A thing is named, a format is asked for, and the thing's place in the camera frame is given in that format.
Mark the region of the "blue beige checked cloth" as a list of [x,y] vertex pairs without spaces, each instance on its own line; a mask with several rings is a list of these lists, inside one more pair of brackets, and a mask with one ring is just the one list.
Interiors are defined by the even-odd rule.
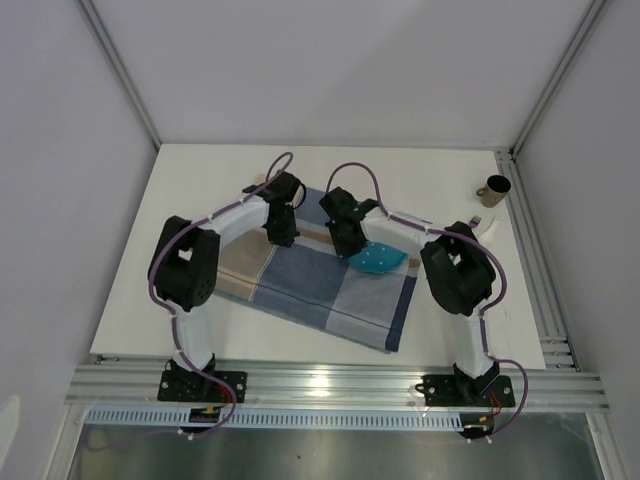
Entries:
[[264,229],[247,232],[219,256],[215,292],[238,303],[378,350],[396,353],[421,262],[408,256],[394,272],[362,273],[336,256],[319,205],[309,188],[296,210],[300,233],[287,248]]

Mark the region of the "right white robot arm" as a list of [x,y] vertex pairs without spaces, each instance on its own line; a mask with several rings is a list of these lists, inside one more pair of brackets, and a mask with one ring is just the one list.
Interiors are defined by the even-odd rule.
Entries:
[[419,256],[432,298],[451,316],[456,345],[454,398],[478,404],[486,398],[500,370],[489,353],[484,313],[492,285],[502,270],[463,222],[434,227],[410,216],[393,214],[373,199],[357,201],[337,187],[320,199],[328,216],[333,246],[340,258],[360,253],[371,243]]

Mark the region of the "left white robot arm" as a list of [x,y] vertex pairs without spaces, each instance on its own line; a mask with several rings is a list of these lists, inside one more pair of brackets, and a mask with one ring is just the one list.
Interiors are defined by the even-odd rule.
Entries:
[[279,171],[200,220],[166,220],[147,274],[148,292],[170,315],[172,359],[186,370],[180,388],[192,400],[206,400],[216,386],[214,374],[205,370],[214,353],[204,304],[216,286],[220,251],[257,228],[266,231],[271,244],[291,247],[299,236],[294,210],[302,202],[297,197],[306,197],[306,187]]

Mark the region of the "teal dotted plate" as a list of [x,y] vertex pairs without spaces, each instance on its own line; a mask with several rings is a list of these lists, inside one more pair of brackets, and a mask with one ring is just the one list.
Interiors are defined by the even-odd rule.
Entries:
[[383,275],[400,268],[407,258],[405,252],[390,245],[368,242],[359,253],[349,257],[347,262],[362,273]]

